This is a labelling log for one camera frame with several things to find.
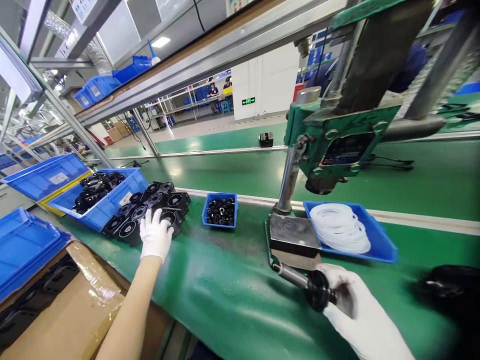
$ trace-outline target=ceiling light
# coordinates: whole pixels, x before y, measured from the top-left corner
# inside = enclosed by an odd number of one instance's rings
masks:
[[[161,48],[162,46],[165,46],[170,42],[170,39],[168,37],[161,37],[155,42],[151,44],[152,47],[154,48]]]

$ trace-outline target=metal rail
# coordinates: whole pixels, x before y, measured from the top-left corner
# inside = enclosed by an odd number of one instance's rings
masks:
[[[272,9],[243,23],[205,47],[185,56],[171,66],[158,71],[162,63],[140,77],[137,84],[120,88],[111,101],[98,108],[80,113],[83,126],[91,126],[106,118],[132,109],[137,105],[165,96],[171,91],[204,79],[209,74],[243,63],[261,54],[301,39],[325,28],[331,18],[341,11],[347,0],[285,0]],[[53,135],[45,135],[32,143],[39,147],[72,133],[64,124]]]

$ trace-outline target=black cable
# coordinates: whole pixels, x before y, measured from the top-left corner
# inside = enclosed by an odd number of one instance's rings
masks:
[[[317,77],[319,76],[320,65],[322,64],[322,58],[324,57],[325,46],[327,46],[327,36],[328,36],[328,34],[329,34],[329,27],[327,26],[326,29],[325,29],[325,39],[323,40],[323,46],[321,47],[320,59],[318,60],[318,67],[316,68],[315,79],[313,79],[314,84],[317,81]]]
[[[197,6],[196,0],[193,0],[193,3],[195,4],[196,15],[198,16],[198,21],[200,22],[201,29],[203,30],[203,32],[205,32],[204,25],[202,24],[202,19],[200,19],[199,7]]]

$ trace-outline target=white glove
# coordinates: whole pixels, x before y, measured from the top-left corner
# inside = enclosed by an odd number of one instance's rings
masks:
[[[162,263],[169,253],[170,244],[172,243],[172,233],[174,228],[171,227],[168,220],[160,222],[162,209],[157,209],[153,214],[152,210],[146,211],[145,217],[140,220],[140,238],[143,241],[140,259],[146,256],[157,256],[161,258]]]
[[[345,290],[346,287],[348,290],[343,301],[339,299],[338,307],[329,302],[323,314],[335,330],[350,343],[360,359],[414,359],[400,331],[360,276],[341,266],[325,263],[317,265],[316,269],[326,275],[330,288],[337,289],[337,294],[342,292],[342,288]],[[348,298],[351,304],[345,306]],[[339,309],[342,306],[350,307],[350,311],[346,312],[351,313],[351,316]]]

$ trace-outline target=blue chair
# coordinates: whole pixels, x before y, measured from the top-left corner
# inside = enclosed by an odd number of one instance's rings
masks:
[[[229,113],[230,111],[231,111],[230,101],[229,100],[223,100],[221,102],[221,113],[225,114],[225,113]]]

